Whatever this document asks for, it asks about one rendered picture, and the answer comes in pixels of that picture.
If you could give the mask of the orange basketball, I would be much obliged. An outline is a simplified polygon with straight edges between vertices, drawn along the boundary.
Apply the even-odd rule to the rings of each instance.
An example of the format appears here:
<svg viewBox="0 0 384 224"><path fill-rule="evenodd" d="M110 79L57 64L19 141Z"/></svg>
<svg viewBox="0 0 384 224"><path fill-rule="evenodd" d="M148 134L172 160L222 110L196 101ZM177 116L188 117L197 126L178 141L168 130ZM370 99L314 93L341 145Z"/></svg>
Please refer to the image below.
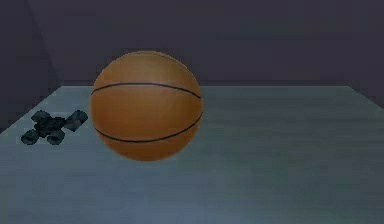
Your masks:
<svg viewBox="0 0 384 224"><path fill-rule="evenodd" d="M193 74L161 52L125 54L106 66L90 95L89 115L101 140L117 154L155 161L193 138L203 99Z"/></svg>

